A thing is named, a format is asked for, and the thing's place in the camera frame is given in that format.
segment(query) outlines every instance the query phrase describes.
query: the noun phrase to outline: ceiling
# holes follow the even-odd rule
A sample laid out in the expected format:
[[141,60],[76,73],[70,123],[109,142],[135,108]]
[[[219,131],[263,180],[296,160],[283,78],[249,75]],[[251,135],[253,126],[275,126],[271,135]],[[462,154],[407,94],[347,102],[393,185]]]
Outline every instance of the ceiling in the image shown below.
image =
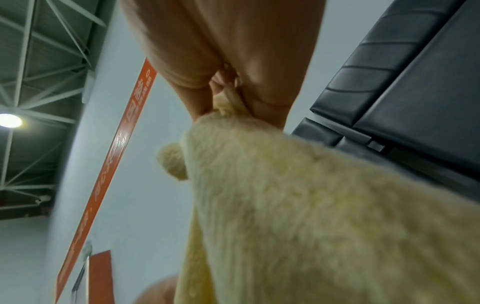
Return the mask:
[[48,213],[114,0],[0,0],[0,219]]

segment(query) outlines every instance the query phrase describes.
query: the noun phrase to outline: yellow towel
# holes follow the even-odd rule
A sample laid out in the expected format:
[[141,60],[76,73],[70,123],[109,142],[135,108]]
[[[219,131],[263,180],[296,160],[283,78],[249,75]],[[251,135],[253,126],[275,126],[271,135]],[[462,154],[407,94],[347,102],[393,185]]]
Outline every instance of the yellow towel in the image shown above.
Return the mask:
[[193,215],[176,304],[478,304],[480,208],[252,118],[233,88],[158,160]]

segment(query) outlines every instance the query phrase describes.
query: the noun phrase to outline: fuzzy fabric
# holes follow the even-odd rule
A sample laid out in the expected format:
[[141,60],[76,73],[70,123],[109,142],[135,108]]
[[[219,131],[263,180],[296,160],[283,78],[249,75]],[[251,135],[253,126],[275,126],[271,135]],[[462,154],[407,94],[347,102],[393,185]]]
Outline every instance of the fuzzy fabric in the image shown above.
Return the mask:
[[176,304],[480,303],[477,204],[214,105],[158,154],[193,193]]

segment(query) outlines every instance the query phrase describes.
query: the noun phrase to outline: wall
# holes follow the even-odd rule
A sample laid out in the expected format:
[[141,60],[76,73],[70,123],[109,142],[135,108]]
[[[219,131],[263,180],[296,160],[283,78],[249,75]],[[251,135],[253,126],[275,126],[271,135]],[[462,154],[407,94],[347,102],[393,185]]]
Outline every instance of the wall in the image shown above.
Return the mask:
[[[312,65],[289,116],[287,132],[307,114],[390,2],[328,3]],[[56,275],[143,60],[142,51],[116,8],[51,218],[42,295],[45,304],[52,303]],[[165,143],[177,141],[189,124],[172,89],[157,77],[88,236],[94,252],[111,250],[116,304],[131,303],[147,285],[180,267],[190,217],[190,193],[186,184],[172,181],[160,170],[155,152]],[[80,266],[79,262],[73,270],[60,303],[68,303]]]
[[0,302],[38,303],[47,249],[48,219],[0,221]]

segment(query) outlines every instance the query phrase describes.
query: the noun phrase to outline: orange banner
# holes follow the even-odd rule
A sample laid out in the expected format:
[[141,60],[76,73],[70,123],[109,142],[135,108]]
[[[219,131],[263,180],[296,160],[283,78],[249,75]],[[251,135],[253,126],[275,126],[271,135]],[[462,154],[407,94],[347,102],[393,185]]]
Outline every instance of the orange banner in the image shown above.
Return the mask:
[[125,112],[123,113],[118,129],[116,130],[115,136],[110,145],[110,149],[108,150],[108,154],[103,162],[100,174],[96,179],[95,186],[86,204],[85,211],[81,216],[80,224],[78,224],[75,236],[71,241],[65,261],[56,277],[55,303],[58,302],[60,295],[65,288],[65,284],[67,283],[80,255],[95,216],[99,211],[105,193],[110,186],[110,182],[112,181],[114,173],[120,163],[125,148],[129,143],[130,136],[137,124],[140,112],[144,107],[144,103],[147,100],[150,88],[152,87],[156,76],[157,72],[153,69],[148,60],[145,60],[135,84],[135,88],[133,89],[130,100],[128,101]]

